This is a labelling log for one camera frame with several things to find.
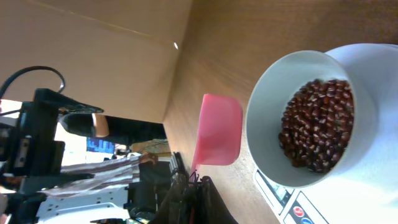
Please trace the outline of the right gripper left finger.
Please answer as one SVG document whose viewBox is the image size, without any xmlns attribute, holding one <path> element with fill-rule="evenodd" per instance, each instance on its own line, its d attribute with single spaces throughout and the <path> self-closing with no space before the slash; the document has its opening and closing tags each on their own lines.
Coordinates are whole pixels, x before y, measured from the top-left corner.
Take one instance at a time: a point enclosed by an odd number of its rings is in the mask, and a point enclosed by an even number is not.
<svg viewBox="0 0 398 224">
<path fill-rule="evenodd" d="M 189 224 L 195 193 L 187 177 L 177 174 L 155 218 L 149 224 Z"/>
</svg>

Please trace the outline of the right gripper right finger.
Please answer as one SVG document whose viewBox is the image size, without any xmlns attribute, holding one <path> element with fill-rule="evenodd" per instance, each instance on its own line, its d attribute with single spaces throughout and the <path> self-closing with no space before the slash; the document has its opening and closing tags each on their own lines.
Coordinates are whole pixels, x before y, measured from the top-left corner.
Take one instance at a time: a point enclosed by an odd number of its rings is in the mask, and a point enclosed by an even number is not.
<svg viewBox="0 0 398 224">
<path fill-rule="evenodd" d="M 195 224 L 238 224 L 229 212 L 212 179 L 204 176 L 198 188 Z"/>
</svg>

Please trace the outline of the pink plastic measuring scoop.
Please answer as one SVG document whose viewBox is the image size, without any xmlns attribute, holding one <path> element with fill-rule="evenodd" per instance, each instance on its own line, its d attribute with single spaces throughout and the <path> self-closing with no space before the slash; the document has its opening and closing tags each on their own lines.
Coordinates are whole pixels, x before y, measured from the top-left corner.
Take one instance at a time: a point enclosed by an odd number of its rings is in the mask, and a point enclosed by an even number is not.
<svg viewBox="0 0 398 224">
<path fill-rule="evenodd" d="M 203 95 L 192 171 L 200 165 L 228 166 L 234 163 L 241 150 L 242 130 L 243 109 L 238 100 Z"/>
</svg>

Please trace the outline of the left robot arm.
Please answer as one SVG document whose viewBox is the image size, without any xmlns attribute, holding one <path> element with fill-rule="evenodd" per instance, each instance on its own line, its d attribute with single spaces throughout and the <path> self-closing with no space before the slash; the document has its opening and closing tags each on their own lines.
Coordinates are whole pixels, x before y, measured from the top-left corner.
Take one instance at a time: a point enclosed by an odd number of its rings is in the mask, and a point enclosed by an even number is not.
<svg viewBox="0 0 398 224">
<path fill-rule="evenodd" d="M 14 127 L 1 127 L 2 176 L 22 177 L 19 190 L 7 195 L 4 209 L 10 223 L 37 223 L 37 212 L 52 188 L 93 178 L 93 174 L 60 172 L 65 143 L 55 140 L 61 113 L 92 114 L 103 109 L 80 103 L 53 90 L 39 88 L 32 101 L 24 102 Z"/>
</svg>

